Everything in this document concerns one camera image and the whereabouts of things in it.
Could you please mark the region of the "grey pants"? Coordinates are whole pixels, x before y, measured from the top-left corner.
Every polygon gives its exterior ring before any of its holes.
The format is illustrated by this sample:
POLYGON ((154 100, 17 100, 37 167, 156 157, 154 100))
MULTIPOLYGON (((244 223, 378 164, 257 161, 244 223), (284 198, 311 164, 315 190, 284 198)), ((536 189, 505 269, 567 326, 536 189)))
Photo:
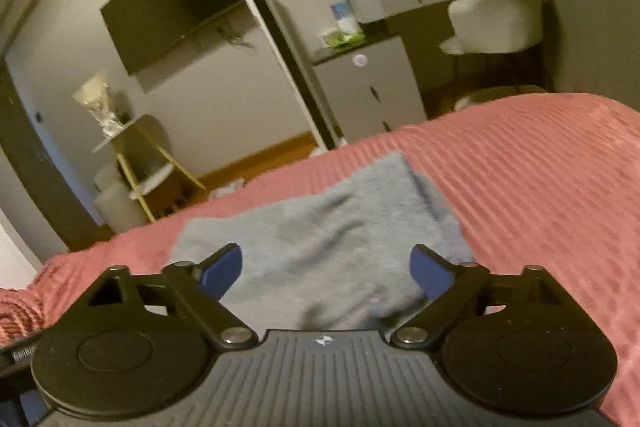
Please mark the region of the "grey pants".
POLYGON ((169 260, 200 262, 229 243, 243 266, 221 302, 258 335, 392 329, 426 303, 409 272, 414 246, 473 258, 445 196, 398 152, 317 195, 193 219, 169 260))

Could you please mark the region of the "gold legged side table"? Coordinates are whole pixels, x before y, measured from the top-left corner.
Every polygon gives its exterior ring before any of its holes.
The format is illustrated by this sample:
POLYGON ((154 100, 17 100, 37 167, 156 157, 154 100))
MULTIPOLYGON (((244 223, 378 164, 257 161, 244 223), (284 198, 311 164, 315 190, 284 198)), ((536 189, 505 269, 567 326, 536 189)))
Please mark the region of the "gold legged side table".
POLYGON ((196 191, 206 190, 169 153, 167 134, 151 115, 130 120, 92 151, 107 148, 115 158, 94 175, 94 205, 116 232, 163 219, 186 207, 196 191))

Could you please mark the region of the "pink ribbed bedspread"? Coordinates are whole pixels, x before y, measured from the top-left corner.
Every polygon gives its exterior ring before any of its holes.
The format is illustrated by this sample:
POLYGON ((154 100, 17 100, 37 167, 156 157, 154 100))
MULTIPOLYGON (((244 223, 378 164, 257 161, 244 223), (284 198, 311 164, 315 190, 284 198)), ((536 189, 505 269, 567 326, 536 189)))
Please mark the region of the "pink ribbed bedspread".
POLYGON ((639 421, 639 115, 602 96, 530 94, 382 133, 258 176, 241 190, 53 257, 1 293, 2 343, 52 325, 111 265, 153 273, 186 222, 317 194, 399 152, 433 181, 476 259, 495 272, 542 265, 598 323, 618 355, 603 410, 639 421))

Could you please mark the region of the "white flower bouquet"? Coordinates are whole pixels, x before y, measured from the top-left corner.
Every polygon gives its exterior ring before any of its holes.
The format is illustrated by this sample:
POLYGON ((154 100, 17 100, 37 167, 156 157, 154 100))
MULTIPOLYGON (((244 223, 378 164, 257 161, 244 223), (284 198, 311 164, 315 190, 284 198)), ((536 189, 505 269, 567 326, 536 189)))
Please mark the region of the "white flower bouquet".
POLYGON ((122 132, 131 119, 125 93, 111 89, 104 69, 85 81, 73 94, 73 99, 98 123, 107 139, 122 132))

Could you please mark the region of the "grey drawer cabinet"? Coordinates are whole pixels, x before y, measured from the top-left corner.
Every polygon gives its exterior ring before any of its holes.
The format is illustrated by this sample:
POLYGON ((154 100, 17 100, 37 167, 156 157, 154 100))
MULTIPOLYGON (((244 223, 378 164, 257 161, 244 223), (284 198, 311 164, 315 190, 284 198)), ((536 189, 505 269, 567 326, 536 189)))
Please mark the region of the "grey drawer cabinet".
POLYGON ((398 35, 320 50, 312 66, 349 143, 426 121, 416 77, 398 35))

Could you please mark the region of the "white upholstered chair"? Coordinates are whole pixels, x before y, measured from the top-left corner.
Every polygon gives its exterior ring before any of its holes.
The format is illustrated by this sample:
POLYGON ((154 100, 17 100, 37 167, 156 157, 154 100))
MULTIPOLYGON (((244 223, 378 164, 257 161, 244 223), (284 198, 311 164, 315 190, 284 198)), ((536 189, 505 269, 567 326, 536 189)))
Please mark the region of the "white upholstered chair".
POLYGON ((544 38, 542 0, 454 0, 448 17, 454 35, 439 45, 447 55, 518 53, 544 38))

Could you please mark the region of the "blue white box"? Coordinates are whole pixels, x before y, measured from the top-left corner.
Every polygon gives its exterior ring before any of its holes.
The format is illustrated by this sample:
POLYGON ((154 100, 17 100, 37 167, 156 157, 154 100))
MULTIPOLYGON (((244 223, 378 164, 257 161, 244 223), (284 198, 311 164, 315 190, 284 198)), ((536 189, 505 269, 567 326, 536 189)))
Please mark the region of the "blue white box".
POLYGON ((358 35, 361 32, 356 15, 352 10, 352 5, 348 0, 333 3, 331 11, 337 27, 344 35, 358 35))

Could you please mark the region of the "tall leaning mirror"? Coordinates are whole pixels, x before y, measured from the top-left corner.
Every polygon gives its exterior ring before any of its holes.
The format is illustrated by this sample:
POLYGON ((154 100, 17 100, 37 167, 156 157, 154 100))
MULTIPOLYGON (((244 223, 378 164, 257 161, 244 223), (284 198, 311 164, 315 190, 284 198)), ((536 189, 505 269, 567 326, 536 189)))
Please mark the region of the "tall leaning mirror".
POLYGON ((292 87, 317 146, 321 150, 335 150, 340 145, 335 118, 314 75, 304 44, 297 37, 284 7, 276 0, 245 2, 292 87))

